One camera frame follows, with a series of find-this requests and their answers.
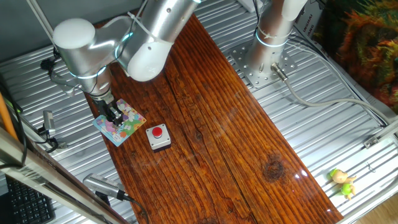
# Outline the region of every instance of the red button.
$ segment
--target red button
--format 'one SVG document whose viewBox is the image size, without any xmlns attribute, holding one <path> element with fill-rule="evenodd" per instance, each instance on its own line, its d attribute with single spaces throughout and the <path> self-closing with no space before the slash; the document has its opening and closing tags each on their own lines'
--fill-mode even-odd
<svg viewBox="0 0 398 224">
<path fill-rule="evenodd" d="M 156 127 L 156 128 L 154 128 L 154 129 L 152 130 L 152 134 L 154 135 L 155 138 L 160 138 L 160 137 L 162 137 L 162 133 L 163 133 L 163 130 L 162 130 L 162 128 L 160 128 L 160 127 Z"/>
</svg>

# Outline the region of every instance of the orange pole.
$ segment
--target orange pole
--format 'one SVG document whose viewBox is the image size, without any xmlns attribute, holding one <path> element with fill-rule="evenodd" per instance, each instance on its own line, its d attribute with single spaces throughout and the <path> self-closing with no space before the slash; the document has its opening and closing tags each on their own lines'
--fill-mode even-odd
<svg viewBox="0 0 398 224">
<path fill-rule="evenodd" d="M 4 125 L 6 127 L 6 131 L 18 141 L 17 133 L 15 132 L 14 125 L 12 124 L 10 113 L 8 113 L 6 102 L 4 102 L 4 98 L 0 93 L 0 115 L 2 120 L 4 121 Z"/>
</svg>

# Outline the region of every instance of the wooden board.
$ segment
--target wooden board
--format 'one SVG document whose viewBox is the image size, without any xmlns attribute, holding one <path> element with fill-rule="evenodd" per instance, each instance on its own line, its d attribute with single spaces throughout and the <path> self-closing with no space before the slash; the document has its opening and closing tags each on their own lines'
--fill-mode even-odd
<svg viewBox="0 0 398 224">
<path fill-rule="evenodd" d="M 195 16 L 155 79 L 136 82 L 116 64 L 111 71 L 115 99 L 147 122 L 119 147 L 104 140 L 126 192 L 151 223 L 342 219 Z M 146 129 L 162 123 L 172 147 L 153 153 Z"/>
</svg>

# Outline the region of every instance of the metal slat surface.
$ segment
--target metal slat surface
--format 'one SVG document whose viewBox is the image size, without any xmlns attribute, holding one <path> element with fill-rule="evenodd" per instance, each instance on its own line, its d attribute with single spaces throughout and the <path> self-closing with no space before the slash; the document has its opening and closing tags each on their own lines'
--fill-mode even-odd
<svg viewBox="0 0 398 224">
<path fill-rule="evenodd" d="M 372 205 L 372 198 L 387 189 L 397 177 L 396 139 L 387 139 L 367 150 L 363 142 L 381 127 L 363 107 L 338 103 L 309 108 L 297 103 L 281 81 L 254 88 L 235 64 L 229 50 L 253 39 L 257 22 L 255 13 L 234 7 L 239 5 L 237 2 L 212 4 L 209 1 L 196 12 L 197 17 L 335 207 L 346 216 L 363 205 Z M 298 66 L 296 72 L 288 74 L 290 83 L 304 100 L 321 102 L 357 98 L 343 78 L 317 56 L 291 46 L 286 46 L 286 49 Z M 357 195 L 352 201 L 344 198 L 340 186 L 328 176 L 335 167 L 358 176 L 354 182 Z"/>
<path fill-rule="evenodd" d="M 338 103 L 308 108 L 296 103 L 287 87 L 278 81 L 254 88 L 229 55 L 230 48 L 252 40 L 257 21 L 255 14 L 246 12 L 237 1 L 202 1 L 195 14 L 337 209 L 345 216 L 363 205 L 371 206 L 373 198 L 397 177 L 396 139 L 366 150 L 363 142 L 381 127 L 361 106 Z M 289 80 L 302 98 L 313 102 L 356 98 L 355 90 L 350 90 L 317 56 L 293 47 L 287 47 L 287 51 L 298 66 L 295 73 L 288 74 Z M 0 72 L 25 109 L 24 116 L 35 127 L 42 125 L 43 110 L 54 112 L 56 137 L 68 143 L 68 150 L 53 155 L 61 165 L 79 180 L 94 172 L 120 182 L 99 131 L 91 125 L 94 117 L 83 94 L 78 91 L 75 97 L 68 98 L 39 68 L 41 60 L 51 55 L 52 48 L 47 47 L 0 64 Z M 63 63 L 56 71 L 61 75 L 68 72 Z M 358 176 L 358 193 L 352 201 L 347 201 L 339 193 L 340 187 L 328 177 L 327 173 L 335 167 Z M 0 189 L 6 188 L 4 183 L 4 179 L 0 181 Z M 135 220 L 128 203 L 110 201 L 124 218 Z M 54 206 L 57 219 L 53 223 L 90 222 L 57 202 Z"/>
<path fill-rule="evenodd" d="M 80 181 L 88 174 L 95 173 L 120 182 L 101 133 L 91 124 L 94 117 L 84 94 L 77 91 L 74 97 L 69 98 L 40 69 L 40 62 L 51 56 L 52 47 L 46 47 L 0 64 L 0 73 L 9 85 L 11 94 L 24 109 L 23 116 L 36 128 L 43 124 L 43 110 L 53 111 L 57 128 L 54 137 L 68 144 L 67 150 L 52 153 L 55 160 Z M 55 71 L 60 75 L 68 72 L 63 62 L 58 63 Z M 4 176 L 0 179 L 0 187 L 7 192 Z M 129 202 L 114 198 L 109 201 L 123 218 L 136 221 Z M 53 205 L 56 219 L 51 223 L 92 223 L 58 202 L 54 201 Z"/>
</svg>

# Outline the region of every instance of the mounting plate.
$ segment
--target mounting plate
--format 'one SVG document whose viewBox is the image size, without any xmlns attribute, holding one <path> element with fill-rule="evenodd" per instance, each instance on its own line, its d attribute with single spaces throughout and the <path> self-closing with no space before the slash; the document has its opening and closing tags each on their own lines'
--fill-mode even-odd
<svg viewBox="0 0 398 224">
<path fill-rule="evenodd" d="M 276 73 L 259 73 L 257 70 L 250 69 L 246 63 L 246 55 L 252 42 L 246 42 L 231 49 L 230 54 L 234 58 L 236 65 L 244 76 L 251 82 L 255 88 L 261 88 L 274 80 L 279 79 Z M 286 52 L 282 52 L 282 58 L 279 62 L 279 67 L 286 74 L 294 72 L 297 69 L 296 63 Z"/>
</svg>

